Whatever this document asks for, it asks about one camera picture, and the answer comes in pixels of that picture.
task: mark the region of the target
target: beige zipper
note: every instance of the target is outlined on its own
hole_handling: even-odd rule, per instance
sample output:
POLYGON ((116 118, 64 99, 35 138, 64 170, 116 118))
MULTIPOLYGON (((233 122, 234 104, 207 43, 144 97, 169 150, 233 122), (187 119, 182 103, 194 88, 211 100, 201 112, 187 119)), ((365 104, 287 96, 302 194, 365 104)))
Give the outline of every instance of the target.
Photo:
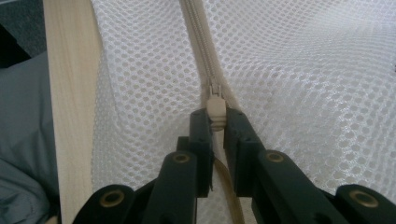
POLYGON ((218 96, 226 101, 230 108, 239 109, 233 94, 225 80, 207 24, 204 6, 201 0, 180 0, 192 49, 201 79, 206 81, 206 99, 218 96))
MULTIPOLYGON (((202 1, 180 0, 180 4, 197 62, 198 72, 208 87, 206 94, 209 94, 203 97, 207 99, 205 101, 206 111, 212 120, 211 128, 216 132, 214 134, 217 134, 226 125, 226 105, 235 109, 239 109, 239 105, 222 74, 202 1)), ((221 186, 226 195, 233 223, 243 224, 244 216, 241 203, 239 198, 233 193, 233 186, 227 167, 221 161, 216 160, 215 168, 220 176, 221 186)))

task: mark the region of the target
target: white mesh fabric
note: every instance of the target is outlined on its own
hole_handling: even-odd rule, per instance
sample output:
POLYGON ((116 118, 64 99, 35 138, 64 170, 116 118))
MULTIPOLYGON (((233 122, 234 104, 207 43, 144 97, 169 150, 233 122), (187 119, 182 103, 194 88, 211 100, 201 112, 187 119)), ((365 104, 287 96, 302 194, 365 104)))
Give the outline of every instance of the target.
MULTIPOLYGON (((92 183, 136 189, 188 135, 202 78, 178 0, 92 3, 104 45, 92 183)), ((358 183, 395 202, 395 4, 204 5, 224 76, 264 145, 320 188, 358 183)), ((198 221, 230 223, 217 175, 214 184, 198 221)))
POLYGON ((205 13, 224 76, 264 145, 320 188, 396 202, 394 1, 217 1, 205 13))
MULTIPOLYGON (((98 77, 93 190, 138 189, 157 177, 200 108, 201 78, 177 1, 92 0, 104 53, 98 77)), ((219 177, 198 223, 230 223, 219 177)))

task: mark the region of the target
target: zipper slider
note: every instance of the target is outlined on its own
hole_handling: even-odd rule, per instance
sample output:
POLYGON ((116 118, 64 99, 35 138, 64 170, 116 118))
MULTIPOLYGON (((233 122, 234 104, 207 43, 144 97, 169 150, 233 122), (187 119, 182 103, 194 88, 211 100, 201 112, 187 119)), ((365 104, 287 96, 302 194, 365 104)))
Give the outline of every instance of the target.
POLYGON ((213 132, 219 132, 224 129, 226 125, 226 115, 227 108, 225 104, 225 100, 221 95, 221 86, 220 85, 210 85, 210 96, 206 101, 206 111, 212 123, 210 127, 213 132))

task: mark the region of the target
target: wooden surface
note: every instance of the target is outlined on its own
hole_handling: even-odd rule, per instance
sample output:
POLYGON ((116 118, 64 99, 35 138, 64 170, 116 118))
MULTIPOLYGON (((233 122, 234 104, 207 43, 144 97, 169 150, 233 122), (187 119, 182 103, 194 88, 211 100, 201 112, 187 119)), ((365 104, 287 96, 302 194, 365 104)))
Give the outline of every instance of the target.
POLYGON ((63 223, 92 194, 91 157, 101 42, 90 0, 44 0, 63 223))

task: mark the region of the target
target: gray cloth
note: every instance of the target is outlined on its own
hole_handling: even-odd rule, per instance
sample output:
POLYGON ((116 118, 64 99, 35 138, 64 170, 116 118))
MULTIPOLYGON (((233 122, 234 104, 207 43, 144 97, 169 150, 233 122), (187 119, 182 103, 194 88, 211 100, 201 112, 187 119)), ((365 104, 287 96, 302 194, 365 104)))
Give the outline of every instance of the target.
POLYGON ((59 195, 47 53, 0 70, 0 224, 44 223, 59 195))
POLYGON ((31 57, 47 49, 43 0, 0 1, 0 24, 31 57))

